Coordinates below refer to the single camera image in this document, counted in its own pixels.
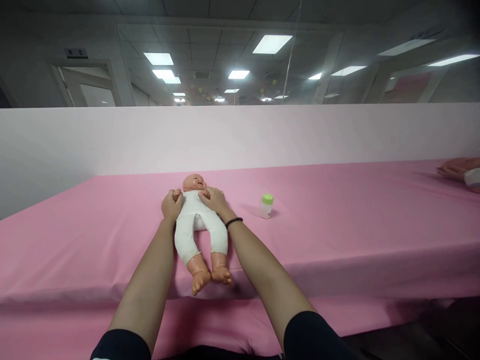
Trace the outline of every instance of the doll foot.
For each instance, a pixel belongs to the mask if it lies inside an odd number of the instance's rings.
[[[211,272],[211,279],[219,284],[230,285],[232,274],[225,266],[219,266]]]
[[[199,271],[193,275],[193,281],[191,284],[191,293],[193,296],[197,294],[210,282],[212,276],[208,271]]]

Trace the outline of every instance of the pink wall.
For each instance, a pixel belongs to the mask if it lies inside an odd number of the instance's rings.
[[[480,104],[0,110],[0,218],[94,175],[480,154]]]

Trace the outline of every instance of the fluorescent light panel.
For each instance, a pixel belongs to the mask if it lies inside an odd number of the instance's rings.
[[[450,64],[453,64],[453,63],[458,63],[460,61],[477,58],[479,56],[480,55],[476,55],[476,54],[459,55],[459,56],[451,57],[451,58],[448,58],[448,59],[445,59],[445,60],[442,60],[442,61],[431,63],[427,66],[445,66],[445,65],[450,65]]]
[[[229,79],[245,79],[250,70],[233,70],[228,76]]]
[[[179,77],[163,78],[163,81],[165,82],[165,84],[181,84]]]
[[[175,77],[172,70],[152,70],[159,79],[172,79]]]
[[[308,78],[308,80],[318,80],[322,77],[322,73],[319,72],[317,75],[313,75],[311,77]]]
[[[260,40],[254,54],[276,54],[292,38],[292,35],[265,35]]]
[[[337,71],[336,73],[333,73],[332,76],[347,76],[363,68],[366,68],[366,66],[349,66],[340,71]]]
[[[165,52],[144,52],[143,53],[152,65],[173,65],[172,57]]]
[[[391,49],[388,49],[384,52],[381,52],[378,55],[380,55],[380,56],[395,56],[395,55],[399,55],[399,54],[402,54],[402,53],[406,53],[407,51],[413,50],[415,48],[419,48],[423,45],[426,45],[426,44],[434,42],[434,41],[435,41],[435,39],[410,40],[410,41],[404,42],[401,45],[392,47]]]

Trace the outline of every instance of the black bracelet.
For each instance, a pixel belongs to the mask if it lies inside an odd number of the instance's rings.
[[[229,225],[230,225],[231,223],[236,222],[236,221],[241,221],[241,222],[243,222],[244,220],[243,220],[241,217],[236,217],[236,218],[234,218],[234,219],[232,219],[232,220],[230,220],[230,221],[227,221],[227,223],[225,224],[226,228],[228,229],[228,228],[229,228]]]

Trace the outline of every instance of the pink fabric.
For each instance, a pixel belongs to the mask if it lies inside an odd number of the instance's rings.
[[[312,298],[313,306],[340,336],[415,320],[425,301],[386,298]],[[8,360],[88,359],[107,330],[115,304],[29,305],[0,307],[0,354]],[[281,352],[259,299],[166,303],[153,359],[197,345],[210,345],[273,356]]]
[[[439,178],[441,161],[201,172],[309,297],[480,295],[480,195]],[[185,173],[97,176],[0,221],[0,304],[118,301]],[[258,215],[275,196],[270,219]],[[199,248],[210,262],[209,234]],[[234,287],[203,299],[251,299],[233,246]],[[191,296],[175,257],[169,298]]]
[[[224,190],[332,327],[349,335],[414,320],[424,308],[415,299],[480,295],[480,195],[436,176],[441,163],[201,174]],[[157,229],[161,199],[185,175],[98,176],[0,221],[3,357],[88,357]],[[258,211],[267,192],[275,201],[265,220]],[[198,242],[208,255],[208,233]],[[280,351],[233,247],[229,267],[234,287],[211,283],[199,295],[215,300],[181,298],[191,296],[191,276],[175,258],[175,300],[156,358],[199,344]]]

